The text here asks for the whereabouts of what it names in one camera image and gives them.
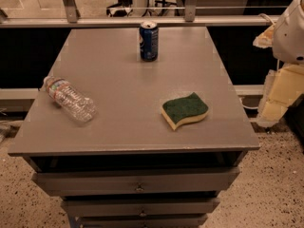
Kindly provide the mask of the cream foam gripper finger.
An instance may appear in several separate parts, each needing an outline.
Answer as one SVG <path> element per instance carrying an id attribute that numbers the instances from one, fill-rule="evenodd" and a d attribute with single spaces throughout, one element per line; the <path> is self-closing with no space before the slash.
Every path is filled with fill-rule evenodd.
<path id="1" fill-rule="evenodd" d="M 256 117 L 256 123 L 261 127 L 272 127 L 277 124 L 287 111 L 287 107 L 270 99 L 275 78 L 276 72 L 274 70 L 270 70 L 265 78 L 263 96 L 259 102 Z"/>
<path id="2" fill-rule="evenodd" d="M 266 28 L 254 40 L 253 45 L 257 48 L 271 48 L 273 46 L 274 25 Z"/>

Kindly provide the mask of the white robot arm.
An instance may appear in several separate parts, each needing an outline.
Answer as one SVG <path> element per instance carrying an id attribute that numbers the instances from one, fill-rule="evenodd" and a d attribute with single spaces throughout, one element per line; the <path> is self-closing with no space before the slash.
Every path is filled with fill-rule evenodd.
<path id="1" fill-rule="evenodd" d="M 254 40 L 257 48 L 271 48 L 282 68 L 266 76 L 256 123 L 272 127 L 304 93 L 304 0 L 293 0 L 276 23 Z"/>

